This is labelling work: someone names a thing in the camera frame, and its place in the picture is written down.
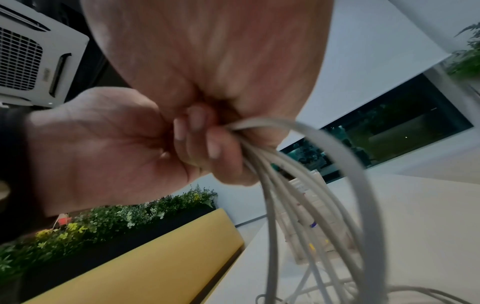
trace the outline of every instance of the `glass window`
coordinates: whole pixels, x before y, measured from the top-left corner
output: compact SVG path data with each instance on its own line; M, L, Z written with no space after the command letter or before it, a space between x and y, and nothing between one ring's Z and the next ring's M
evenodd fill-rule
M471 128L471 123L424 76L419 75L323 127L370 168ZM282 152L325 182L341 178L335 164L306 139ZM285 177L286 172L275 166Z

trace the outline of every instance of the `skin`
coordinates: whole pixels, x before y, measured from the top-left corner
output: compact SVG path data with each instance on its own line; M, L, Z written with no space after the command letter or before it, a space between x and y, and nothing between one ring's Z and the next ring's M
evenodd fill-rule
M69 209L142 203L209 172L228 184L255 183L239 143L222 125L297 116L316 82L332 13L332 0L82 6L100 48L138 92L89 90L31 115L37 188L43 201ZM259 129L245 135L276 147L287 134Z

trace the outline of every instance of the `flower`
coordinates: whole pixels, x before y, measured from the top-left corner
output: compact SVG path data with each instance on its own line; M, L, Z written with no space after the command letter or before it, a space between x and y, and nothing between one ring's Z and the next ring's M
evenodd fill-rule
M44 236L49 235L51 232L52 232L51 229L44 229L44 230L40 230L39 232L37 232L37 233L35 234L35 236L36 236L37 238L42 238L42 237L44 237Z
M77 223L69 223L67 226L66 226L66 229L68 231L75 231L79 228L79 225Z
M69 235L68 232L62 233L58 236L58 239L66 239L68 235Z

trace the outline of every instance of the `yellow panel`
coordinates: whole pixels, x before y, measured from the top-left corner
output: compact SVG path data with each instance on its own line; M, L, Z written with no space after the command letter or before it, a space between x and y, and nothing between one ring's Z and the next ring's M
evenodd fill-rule
M187 304L243 243L218 209L27 303Z

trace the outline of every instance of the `planter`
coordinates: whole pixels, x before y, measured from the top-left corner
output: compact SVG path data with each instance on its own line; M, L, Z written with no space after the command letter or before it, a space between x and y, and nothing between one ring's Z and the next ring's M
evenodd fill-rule
M30 269L8 284L13 287L10 293L15 292L19 295L20 302L27 301L213 210L214 208L206 205L185 210L175 217L165 218L116 237L107 243L98 244L48 265Z

